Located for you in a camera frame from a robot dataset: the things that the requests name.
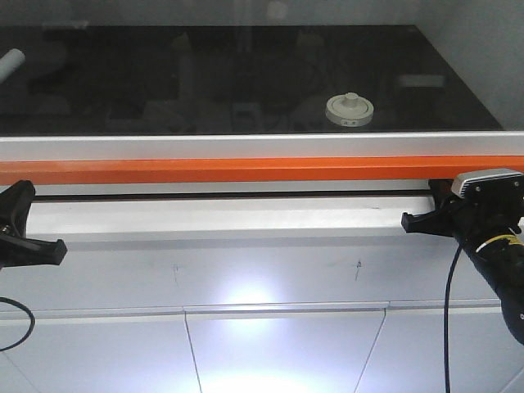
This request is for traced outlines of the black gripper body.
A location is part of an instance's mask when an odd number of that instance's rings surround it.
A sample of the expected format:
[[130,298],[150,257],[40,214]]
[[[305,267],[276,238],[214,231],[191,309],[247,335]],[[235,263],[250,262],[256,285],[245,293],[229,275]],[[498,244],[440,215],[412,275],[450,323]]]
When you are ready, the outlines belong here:
[[445,205],[458,202],[461,208],[454,214],[454,236],[482,241],[488,233],[519,234],[523,217],[523,180],[515,185],[499,184],[484,192],[475,192],[471,198],[450,198]]

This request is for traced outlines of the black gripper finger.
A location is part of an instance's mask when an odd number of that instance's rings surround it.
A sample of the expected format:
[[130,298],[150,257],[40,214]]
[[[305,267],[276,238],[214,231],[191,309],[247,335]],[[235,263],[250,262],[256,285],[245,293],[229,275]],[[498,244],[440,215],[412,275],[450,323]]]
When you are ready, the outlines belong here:
[[10,235],[1,236],[1,267],[60,265],[67,253],[61,240],[46,242]]
[[36,191],[29,180],[20,180],[1,192],[1,230],[26,233],[29,210]]
[[429,179],[428,186],[436,205],[445,205],[450,198],[454,197],[451,191],[452,179]]
[[453,237],[455,225],[454,214],[461,208],[461,204],[454,202],[420,215],[404,212],[401,217],[401,226],[406,233],[421,233],[440,237]]

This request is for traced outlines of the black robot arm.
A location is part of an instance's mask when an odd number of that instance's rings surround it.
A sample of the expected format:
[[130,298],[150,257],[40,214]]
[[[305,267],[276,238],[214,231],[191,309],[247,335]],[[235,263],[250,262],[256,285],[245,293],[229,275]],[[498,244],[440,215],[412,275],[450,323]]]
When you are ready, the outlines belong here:
[[508,330],[523,343],[523,173],[490,169],[430,179],[435,209],[404,213],[407,233],[452,237],[500,300]]

